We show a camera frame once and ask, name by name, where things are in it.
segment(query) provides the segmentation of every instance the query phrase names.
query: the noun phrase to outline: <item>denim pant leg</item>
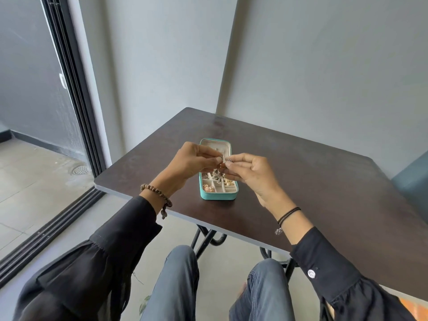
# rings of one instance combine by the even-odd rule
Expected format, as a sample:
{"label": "denim pant leg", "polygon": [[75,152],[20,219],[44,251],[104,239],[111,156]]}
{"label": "denim pant leg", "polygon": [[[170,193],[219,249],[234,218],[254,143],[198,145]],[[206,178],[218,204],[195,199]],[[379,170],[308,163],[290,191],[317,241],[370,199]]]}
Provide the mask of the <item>denim pant leg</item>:
{"label": "denim pant leg", "polygon": [[165,260],[141,321],[194,321],[198,281],[195,252],[189,246],[175,247]]}
{"label": "denim pant leg", "polygon": [[249,273],[247,286],[229,311],[230,321],[294,321],[286,274],[274,259],[265,259]]}

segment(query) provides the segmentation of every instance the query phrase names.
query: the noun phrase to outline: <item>brown table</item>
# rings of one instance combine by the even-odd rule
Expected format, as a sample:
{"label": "brown table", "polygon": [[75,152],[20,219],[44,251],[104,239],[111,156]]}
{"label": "brown table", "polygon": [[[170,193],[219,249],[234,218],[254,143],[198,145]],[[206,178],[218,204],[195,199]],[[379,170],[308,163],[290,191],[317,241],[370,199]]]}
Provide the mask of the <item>brown table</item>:
{"label": "brown table", "polygon": [[[136,196],[185,141],[202,138],[228,140],[235,154],[268,157],[284,190],[362,274],[428,300],[428,226],[369,157],[185,108],[99,175],[95,186]],[[279,253],[292,249],[243,184],[234,201],[205,201],[193,177],[171,200],[173,215]]]}

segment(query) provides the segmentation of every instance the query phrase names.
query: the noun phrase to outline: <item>teal jewelry box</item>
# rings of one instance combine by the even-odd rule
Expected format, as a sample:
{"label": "teal jewelry box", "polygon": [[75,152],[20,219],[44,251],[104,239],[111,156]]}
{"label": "teal jewelry box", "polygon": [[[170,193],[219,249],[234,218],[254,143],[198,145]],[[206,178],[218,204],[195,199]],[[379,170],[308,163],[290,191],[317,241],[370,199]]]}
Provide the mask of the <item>teal jewelry box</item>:
{"label": "teal jewelry box", "polygon": [[[223,154],[223,157],[230,156],[232,154],[232,146],[228,141],[216,140],[216,139],[202,139],[199,143],[201,145],[207,145]],[[218,178],[212,173],[199,173],[199,188],[201,197],[206,200],[233,200],[236,198],[239,188],[238,183],[233,180],[227,180],[224,178]]]}

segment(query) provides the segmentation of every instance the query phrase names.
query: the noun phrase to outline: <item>floor drain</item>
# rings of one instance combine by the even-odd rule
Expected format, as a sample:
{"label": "floor drain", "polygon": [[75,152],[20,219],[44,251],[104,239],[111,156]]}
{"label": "floor drain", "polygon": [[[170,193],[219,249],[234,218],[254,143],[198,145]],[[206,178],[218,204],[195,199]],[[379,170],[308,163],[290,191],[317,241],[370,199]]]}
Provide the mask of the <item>floor drain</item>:
{"label": "floor drain", "polygon": [[86,175],[88,174],[89,170],[87,166],[77,166],[73,169],[73,174],[74,175]]}

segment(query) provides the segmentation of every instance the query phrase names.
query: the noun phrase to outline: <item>black shirt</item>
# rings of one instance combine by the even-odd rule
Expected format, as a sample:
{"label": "black shirt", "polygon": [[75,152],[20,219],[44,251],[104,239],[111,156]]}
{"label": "black shirt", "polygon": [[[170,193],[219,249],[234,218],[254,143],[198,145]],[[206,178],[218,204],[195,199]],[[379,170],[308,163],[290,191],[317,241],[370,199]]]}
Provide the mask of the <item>black shirt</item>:
{"label": "black shirt", "polygon": [[[25,284],[13,320],[21,317],[25,307],[33,308],[29,303],[40,293],[49,294],[49,303],[54,301],[56,306],[55,314],[43,320],[119,320],[129,300],[132,272],[161,229],[150,203],[134,197],[89,240],[43,267]],[[325,302],[334,308],[335,320],[415,320],[396,296],[361,275],[317,228],[305,234],[291,256],[320,298],[320,320],[331,320]],[[52,308],[42,300],[37,304]]]}

